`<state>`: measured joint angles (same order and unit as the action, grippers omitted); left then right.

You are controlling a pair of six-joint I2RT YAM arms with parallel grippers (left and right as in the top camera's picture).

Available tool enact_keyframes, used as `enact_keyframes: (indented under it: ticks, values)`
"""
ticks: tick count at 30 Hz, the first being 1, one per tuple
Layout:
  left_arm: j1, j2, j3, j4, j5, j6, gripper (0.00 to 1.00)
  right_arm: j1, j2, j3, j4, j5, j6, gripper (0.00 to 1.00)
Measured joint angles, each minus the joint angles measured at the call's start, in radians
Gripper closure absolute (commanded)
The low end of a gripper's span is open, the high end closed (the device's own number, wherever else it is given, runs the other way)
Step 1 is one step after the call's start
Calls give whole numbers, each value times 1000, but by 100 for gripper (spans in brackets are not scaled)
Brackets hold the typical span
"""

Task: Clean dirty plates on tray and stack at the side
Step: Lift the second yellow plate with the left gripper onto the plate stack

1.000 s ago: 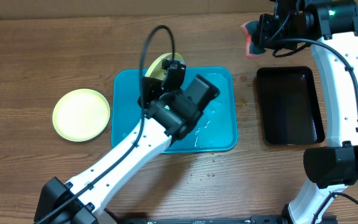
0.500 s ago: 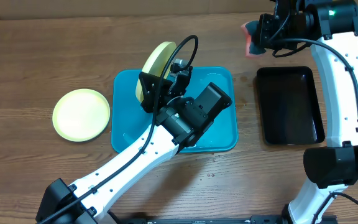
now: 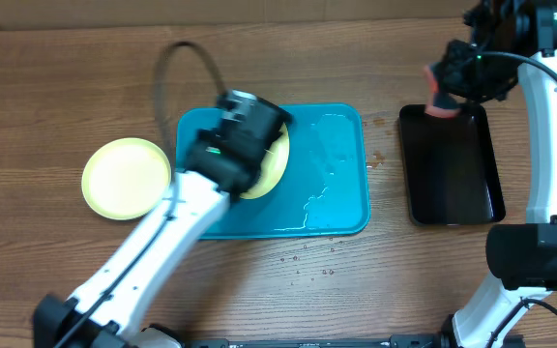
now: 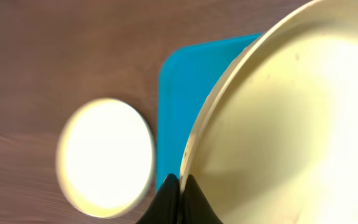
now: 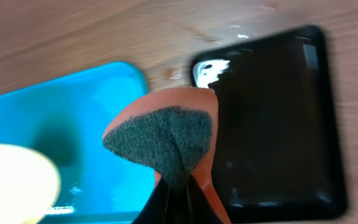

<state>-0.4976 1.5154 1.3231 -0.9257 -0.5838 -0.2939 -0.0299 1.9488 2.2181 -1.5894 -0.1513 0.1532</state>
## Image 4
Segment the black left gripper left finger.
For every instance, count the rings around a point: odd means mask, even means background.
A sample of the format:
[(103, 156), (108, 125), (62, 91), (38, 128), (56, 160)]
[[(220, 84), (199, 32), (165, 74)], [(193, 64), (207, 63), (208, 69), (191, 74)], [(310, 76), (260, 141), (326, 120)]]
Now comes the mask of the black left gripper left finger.
[(136, 224), (177, 224), (180, 186), (176, 175), (168, 174)]

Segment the yellow plate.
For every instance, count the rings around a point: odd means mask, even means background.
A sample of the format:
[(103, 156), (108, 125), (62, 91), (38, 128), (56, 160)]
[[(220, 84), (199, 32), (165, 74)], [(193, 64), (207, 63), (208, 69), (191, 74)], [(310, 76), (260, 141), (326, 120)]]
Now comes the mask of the yellow plate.
[(80, 212), (116, 218), (148, 191), (155, 165), (153, 134), (127, 103), (99, 98), (78, 108), (60, 134), (55, 159), (65, 198)]
[(358, 0), (310, 1), (228, 66), (189, 135), (224, 223), (358, 223)]

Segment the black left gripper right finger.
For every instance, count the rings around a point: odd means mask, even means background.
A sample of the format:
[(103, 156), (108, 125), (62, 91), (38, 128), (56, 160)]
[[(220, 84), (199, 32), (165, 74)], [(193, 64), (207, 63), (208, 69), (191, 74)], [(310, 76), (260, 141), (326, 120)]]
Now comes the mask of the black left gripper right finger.
[(210, 206), (193, 175), (189, 175), (182, 194), (182, 224), (223, 224)]

